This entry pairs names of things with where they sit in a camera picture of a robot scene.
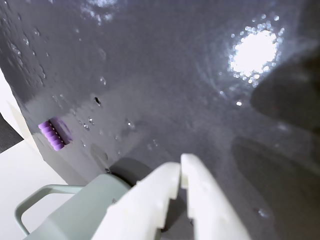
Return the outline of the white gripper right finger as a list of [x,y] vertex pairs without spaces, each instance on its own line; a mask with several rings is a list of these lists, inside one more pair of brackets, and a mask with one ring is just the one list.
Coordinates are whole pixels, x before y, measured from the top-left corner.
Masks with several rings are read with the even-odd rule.
[[250,240],[251,236],[211,172],[199,157],[183,153],[182,189],[195,240]]

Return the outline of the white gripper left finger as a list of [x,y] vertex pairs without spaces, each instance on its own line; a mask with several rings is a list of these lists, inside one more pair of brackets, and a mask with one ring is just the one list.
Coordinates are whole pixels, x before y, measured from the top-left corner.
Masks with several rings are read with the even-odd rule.
[[110,205],[93,240],[154,240],[178,196],[181,165],[166,162]]

